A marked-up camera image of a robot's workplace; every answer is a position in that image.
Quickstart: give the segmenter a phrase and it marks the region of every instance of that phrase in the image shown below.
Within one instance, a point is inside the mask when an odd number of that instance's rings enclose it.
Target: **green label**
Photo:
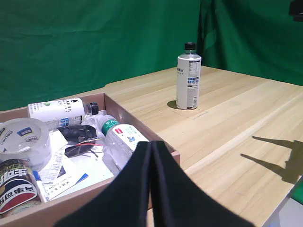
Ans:
[[[105,124],[102,126],[101,132],[103,133],[103,135],[106,136],[108,130],[115,126],[120,124],[119,122],[117,122],[116,120],[108,120],[107,122],[105,122]]]

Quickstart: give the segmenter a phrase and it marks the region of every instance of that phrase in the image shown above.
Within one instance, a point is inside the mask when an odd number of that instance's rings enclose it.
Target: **plastic bottle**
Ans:
[[[192,110],[198,107],[202,58],[195,43],[185,43],[185,53],[178,56],[177,107]]]
[[[49,130],[81,124],[87,116],[98,114],[98,103],[86,104],[80,98],[64,99],[27,106],[28,117],[46,123]]]
[[[120,124],[111,115],[104,115],[96,121],[105,135],[104,154],[109,154],[120,170],[126,165],[138,142],[148,141],[134,126]]]

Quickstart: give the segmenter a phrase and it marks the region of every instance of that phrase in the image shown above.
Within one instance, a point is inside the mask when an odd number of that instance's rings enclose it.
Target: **blue pen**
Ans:
[[[33,174],[34,174],[35,180],[37,181],[37,187],[38,187],[38,190],[41,195],[40,197],[43,199],[43,202],[48,202],[49,201],[48,194],[45,191],[45,188],[42,184],[39,173],[37,171],[33,171]]]

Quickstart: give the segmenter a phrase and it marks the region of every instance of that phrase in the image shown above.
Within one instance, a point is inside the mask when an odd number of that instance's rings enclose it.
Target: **wood grain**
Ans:
[[[303,87],[208,67],[201,75],[190,111],[176,109],[176,68],[86,94],[109,94],[179,151],[202,190],[262,226],[303,173]]]

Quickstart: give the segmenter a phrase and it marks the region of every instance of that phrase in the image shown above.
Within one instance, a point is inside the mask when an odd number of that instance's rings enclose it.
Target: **roll of tape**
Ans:
[[[0,161],[17,158],[40,171],[51,158],[46,124],[34,118],[16,118],[0,124]]]

